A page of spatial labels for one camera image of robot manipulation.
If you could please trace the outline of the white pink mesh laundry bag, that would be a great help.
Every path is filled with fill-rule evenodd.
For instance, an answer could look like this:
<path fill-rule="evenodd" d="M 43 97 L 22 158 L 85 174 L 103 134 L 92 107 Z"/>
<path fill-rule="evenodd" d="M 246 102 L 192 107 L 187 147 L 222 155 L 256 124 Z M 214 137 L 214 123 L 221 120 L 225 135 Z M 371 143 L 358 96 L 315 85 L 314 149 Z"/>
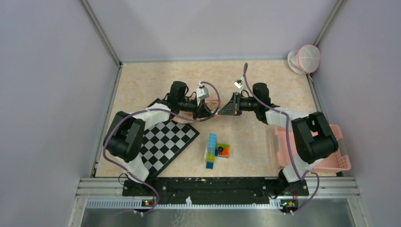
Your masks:
<path fill-rule="evenodd" d="M 297 74 L 309 74 L 317 70 L 320 64 L 320 50 L 311 44 L 291 51 L 287 56 L 289 67 Z"/>

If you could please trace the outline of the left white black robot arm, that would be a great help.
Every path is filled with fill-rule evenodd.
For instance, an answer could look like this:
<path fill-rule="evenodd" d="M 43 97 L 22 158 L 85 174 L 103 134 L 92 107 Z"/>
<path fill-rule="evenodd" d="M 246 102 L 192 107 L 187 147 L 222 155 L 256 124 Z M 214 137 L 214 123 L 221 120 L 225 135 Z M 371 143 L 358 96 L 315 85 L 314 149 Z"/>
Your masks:
<path fill-rule="evenodd" d="M 212 118 L 217 111 L 211 111 L 206 105 L 208 86 L 217 92 L 214 85 L 201 81 L 195 90 L 195 98 L 191 99 L 187 95 L 187 84 L 174 81 L 163 99 L 157 98 L 145 109 L 136 112 L 119 111 L 115 114 L 103 141 L 102 155 L 126 172 L 134 181 L 133 188 L 139 195 L 149 194 L 152 188 L 152 183 L 147 180 L 149 170 L 140 157 L 145 130 L 175 117 L 185 120 L 179 115 L 180 112 L 192 113 L 189 122 L 203 122 Z"/>

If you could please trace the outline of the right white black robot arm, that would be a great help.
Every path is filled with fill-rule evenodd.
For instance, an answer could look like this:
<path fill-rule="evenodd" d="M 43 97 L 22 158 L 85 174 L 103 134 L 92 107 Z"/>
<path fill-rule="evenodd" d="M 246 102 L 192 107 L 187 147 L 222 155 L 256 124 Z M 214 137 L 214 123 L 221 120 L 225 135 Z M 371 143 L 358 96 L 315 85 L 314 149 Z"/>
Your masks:
<path fill-rule="evenodd" d="M 339 148 L 322 112 L 306 114 L 284 110 L 271 102 L 265 83 L 255 83 L 248 97 L 242 92 L 234 92 L 218 114 L 240 116 L 243 111 L 254 112 L 264 124 L 283 128 L 287 140 L 290 135 L 294 137 L 296 154 L 289 151 L 290 164 L 279 171 L 274 187 L 278 193 L 290 195 L 315 165 Z"/>

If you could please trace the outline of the colourful toy block stack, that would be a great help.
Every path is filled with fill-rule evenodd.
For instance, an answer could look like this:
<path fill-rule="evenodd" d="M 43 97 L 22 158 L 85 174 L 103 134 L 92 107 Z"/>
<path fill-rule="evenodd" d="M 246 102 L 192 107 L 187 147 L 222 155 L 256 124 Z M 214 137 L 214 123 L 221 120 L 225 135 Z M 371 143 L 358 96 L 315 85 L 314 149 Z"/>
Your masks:
<path fill-rule="evenodd" d="M 222 144 L 217 142 L 217 135 L 210 133 L 208 137 L 208 143 L 205 151 L 205 167 L 206 169 L 213 169 L 215 159 L 217 157 L 229 158 L 230 157 L 230 145 Z"/>

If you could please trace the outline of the black white checkerboard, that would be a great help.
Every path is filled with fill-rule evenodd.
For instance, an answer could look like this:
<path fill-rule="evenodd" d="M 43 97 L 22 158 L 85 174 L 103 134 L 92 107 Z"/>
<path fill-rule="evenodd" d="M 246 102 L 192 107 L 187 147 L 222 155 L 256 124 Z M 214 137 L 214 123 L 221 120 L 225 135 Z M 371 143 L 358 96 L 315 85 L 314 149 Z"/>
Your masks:
<path fill-rule="evenodd" d="M 173 121 L 171 113 L 166 105 L 154 103 L 133 116 L 145 122 L 140 156 L 149 178 L 158 176 L 200 134 L 188 123 Z"/>

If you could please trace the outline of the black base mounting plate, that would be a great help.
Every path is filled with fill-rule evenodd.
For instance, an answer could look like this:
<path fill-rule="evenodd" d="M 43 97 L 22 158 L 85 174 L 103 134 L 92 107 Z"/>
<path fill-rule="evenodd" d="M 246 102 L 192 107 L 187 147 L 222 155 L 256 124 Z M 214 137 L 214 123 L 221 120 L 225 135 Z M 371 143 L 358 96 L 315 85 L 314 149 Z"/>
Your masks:
<path fill-rule="evenodd" d="M 306 181 L 283 193 L 275 190 L 276 177 L 156 177 L 144 184 L 125 180 L 122 195 L 141 199 L 151 208 L 177 205 L 230 207 L 240 205 L 297 206 L 299 196 L 308 196 Z"/>

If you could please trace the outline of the pink plastic basket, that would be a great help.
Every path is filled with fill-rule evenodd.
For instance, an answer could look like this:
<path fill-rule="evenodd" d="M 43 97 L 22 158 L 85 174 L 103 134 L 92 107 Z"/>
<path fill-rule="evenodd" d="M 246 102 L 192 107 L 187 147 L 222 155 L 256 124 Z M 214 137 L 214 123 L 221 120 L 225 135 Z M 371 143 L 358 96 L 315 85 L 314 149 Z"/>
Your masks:
<path fill-rule="evenodd" d="M 345 142 L 338 125 L 331 124 L 330 128 L 338 141 L 339 148 L 336 152 L 325 158 L 323 161 L 313 167 L 314 172 L 321 173 L 338 173 L 351 169 L 348 153 L 345 149 Z M 286 141 L 286 131 L 284 128 L 276 126 L 275 134 L 275 151 L 279 168 L 284 168 L 290 164 L 288 146 Z"/>

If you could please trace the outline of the aluminium frame rail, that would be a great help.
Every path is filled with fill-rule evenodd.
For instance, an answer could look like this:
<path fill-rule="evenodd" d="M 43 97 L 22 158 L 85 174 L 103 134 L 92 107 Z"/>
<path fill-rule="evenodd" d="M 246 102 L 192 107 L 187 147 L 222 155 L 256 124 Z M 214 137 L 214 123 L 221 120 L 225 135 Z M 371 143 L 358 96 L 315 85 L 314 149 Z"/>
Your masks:
<path fill-rule="evenodd" d="M 308 177 L 276 196 L 269 177 L 156 178 L 153 189 L 125 178 L 83 178 L 77 199 L 89 208 L 113 209 L 281 209 L 301 199 L 358 199 L 352 177 Z"/>

